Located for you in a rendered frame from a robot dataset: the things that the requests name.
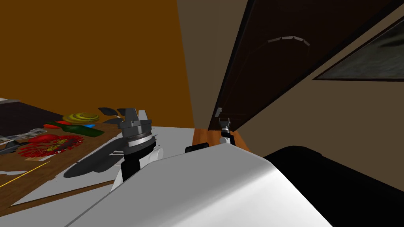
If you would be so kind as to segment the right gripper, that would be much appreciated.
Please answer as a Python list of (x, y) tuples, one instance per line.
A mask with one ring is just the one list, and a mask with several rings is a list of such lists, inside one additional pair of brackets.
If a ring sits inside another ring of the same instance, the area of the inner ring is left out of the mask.
[[(215, 117), (219, 117), (222, 112), (222, 108), (218, 107), (215, 112)], [(221, 130), (230, 130), (230, 118), (219, 118), (219, 125)]]

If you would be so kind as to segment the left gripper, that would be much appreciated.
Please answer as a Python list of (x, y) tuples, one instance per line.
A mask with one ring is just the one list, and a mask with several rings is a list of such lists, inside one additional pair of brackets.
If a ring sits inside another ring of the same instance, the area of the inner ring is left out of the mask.
[(148, 119), (145, 110), (139, 110), (138, 114), (135, 108), (125, 109), (125, 121), (118, 123), (118, 128), (122, 130), (124, 138), (146, 137), (151, 135), (152, 120)]

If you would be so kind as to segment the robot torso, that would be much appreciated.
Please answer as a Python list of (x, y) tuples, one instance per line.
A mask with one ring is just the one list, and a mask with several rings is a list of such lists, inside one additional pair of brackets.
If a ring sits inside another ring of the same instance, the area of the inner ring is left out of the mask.
[(147, 164), (65, 227), (332, 227), (269, 161), (225, 143)]

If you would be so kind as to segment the dark brown door leaf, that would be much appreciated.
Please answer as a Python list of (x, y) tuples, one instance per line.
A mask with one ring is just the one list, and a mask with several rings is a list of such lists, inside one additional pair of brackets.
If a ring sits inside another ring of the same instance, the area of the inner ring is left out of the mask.
[[(239, 129), (402, 5), (404, 0), (248, 0), (208, 129), (220, 130), (219, 118)], [(267, 42), (283, 36), (310, 46)]]

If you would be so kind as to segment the brown wooden table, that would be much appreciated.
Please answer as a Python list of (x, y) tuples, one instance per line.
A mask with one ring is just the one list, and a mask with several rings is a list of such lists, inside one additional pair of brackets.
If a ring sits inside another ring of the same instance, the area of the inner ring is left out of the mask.
[(0, 175), (0, 217), (38, 205), (35, 201), (28, 205), (17, 202), (121, 133), (113, 124), (97, 123), (95, 128), (104, 134), (95, 138), (84, 136), (82, 143), (44, 161), (28, 160), (20, 150), (0, 155), (0, 171), (25, 171), (20, 175)]

